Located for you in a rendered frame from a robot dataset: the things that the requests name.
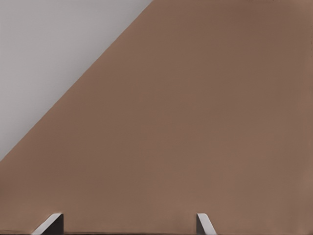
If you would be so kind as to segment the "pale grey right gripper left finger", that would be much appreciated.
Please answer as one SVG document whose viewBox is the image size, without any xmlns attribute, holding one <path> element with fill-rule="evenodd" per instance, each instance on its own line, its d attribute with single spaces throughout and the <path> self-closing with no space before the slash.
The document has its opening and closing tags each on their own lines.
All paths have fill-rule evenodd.
<svg viewBox="0 0 313 235">
<path fill-rule="evenodd" d="M 63 235 L 64 234 L 64 215 L 62 213 L 54 213 L 49 216 L 39 227 L 37 227 L 32 235 Z"/>
</svg>

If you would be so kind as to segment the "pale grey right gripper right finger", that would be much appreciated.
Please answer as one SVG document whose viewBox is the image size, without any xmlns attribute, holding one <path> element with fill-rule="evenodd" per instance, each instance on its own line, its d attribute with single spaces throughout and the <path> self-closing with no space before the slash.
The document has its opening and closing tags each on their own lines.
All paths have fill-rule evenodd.
<svg viewBox="0 0 313 235">
<path fill-rule="evenodd" d="M 197 235 L 216 235 L 217 234 L 208 215 L 205 213 L 197 213 L 196 234 Z"/>
</svg>

